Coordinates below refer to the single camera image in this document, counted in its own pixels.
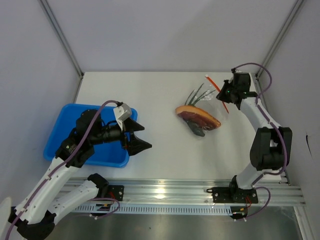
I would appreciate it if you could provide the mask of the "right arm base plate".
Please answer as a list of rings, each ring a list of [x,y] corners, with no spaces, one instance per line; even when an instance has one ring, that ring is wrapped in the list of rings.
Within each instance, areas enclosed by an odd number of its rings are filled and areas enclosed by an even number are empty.
[[[206,192],[212,195],[214,203],[220,204],[257,204],[259,202],[255,189],[241,189],[231,187],[207,188]]]

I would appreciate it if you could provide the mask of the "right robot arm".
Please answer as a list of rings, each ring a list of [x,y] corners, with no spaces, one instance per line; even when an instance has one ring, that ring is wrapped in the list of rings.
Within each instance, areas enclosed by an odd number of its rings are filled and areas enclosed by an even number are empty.
[[[260,96],[250,90],[250,73],[234,70],[232,74],[216,98],[234,104],[251,123],[255,136],[247,167],[232,178],[228,187],[213,188],[212,196],[229,197],[236,203],[256,194],[254,187],[263,177],[279,176],[285,171],[290,162],[293,133],[289,127],[277,123],[262,105]]]

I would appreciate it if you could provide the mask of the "green toy scallion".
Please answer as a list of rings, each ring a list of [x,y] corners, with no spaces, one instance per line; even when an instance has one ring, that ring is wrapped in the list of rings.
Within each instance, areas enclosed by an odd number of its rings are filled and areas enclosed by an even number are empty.
[[[185,106],[193,106],[195,107],[196,104],[201,100],[206,100],[207,97],[209,97],[209,100],[211,99],[211,96],[214,92],[217,90],[214,87],[209,87],[204,89],[204,83],[202,83],[197,89],[194,89],[187,99],[184,102]]]

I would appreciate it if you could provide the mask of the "clear zip bag orange zipper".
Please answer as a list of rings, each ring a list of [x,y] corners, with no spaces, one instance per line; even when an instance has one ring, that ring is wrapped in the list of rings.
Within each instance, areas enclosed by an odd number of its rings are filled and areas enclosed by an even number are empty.
[[[218,95],[218,93],[220,92],[220,88],[219,86],[212,80],[212,78],[209,76],[209,75],[205,75],[204,76],[204,79],[202,81],[202,83],[204,83],[204,86],[203,88],[204,89],[208,89],[209,87],[214,87],[216,89],[216,92],[214,92],[211,96],[211,98],[209,99],[209,97],[207,97],[206,100],[200,100],[196,105],[195,107],[198,107],[200,109],[203,109],[204,111],[208,112],[210,115],[212,115],[214,118],[216,118],[218,121],[221,122],[221,126],[223,123],[225,123],[229,117],[229,110],[227,108],[227,105],[218,100],[216,98],[216,96]],[[203,130],[204,133],[206,134],[207,132],[210,132],[210,131],[214,131],[216,129],[213,129],[213,130]]]

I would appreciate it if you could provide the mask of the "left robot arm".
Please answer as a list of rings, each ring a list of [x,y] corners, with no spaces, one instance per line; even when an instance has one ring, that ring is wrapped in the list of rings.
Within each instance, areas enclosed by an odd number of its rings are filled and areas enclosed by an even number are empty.
[[[104,123],[100,110],[81,113],[75,127],[62,141],[51,164],[33,191],[17,206],[12,207],[8,222],[27,240],[44,240],[58,222],[81,204],[91,201],[119,203],[109,182],[93,173],[76,189],[56,198],[65,183],[94,155],[95,145],[120,142],[121,147],[134,156],[152,145],[135,136],[144,126],[131,118],[123,107],[113,110],[115,119]]]

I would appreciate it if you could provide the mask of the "grey toy fish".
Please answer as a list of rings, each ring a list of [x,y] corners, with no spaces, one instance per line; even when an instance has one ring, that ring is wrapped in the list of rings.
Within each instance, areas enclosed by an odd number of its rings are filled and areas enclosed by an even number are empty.
[[[201,127],[199,127],[195,122],[191,120],[185,120],[185,122],[194,135],[198,137],[205,136],[204,130]]]

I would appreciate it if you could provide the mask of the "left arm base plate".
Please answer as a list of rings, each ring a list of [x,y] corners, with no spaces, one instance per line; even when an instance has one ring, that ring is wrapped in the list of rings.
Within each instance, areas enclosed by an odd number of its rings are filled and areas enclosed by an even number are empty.
[[[122,201],[124,197],[125,187],[123,185],[109,185],[105,194],[106,198]]]

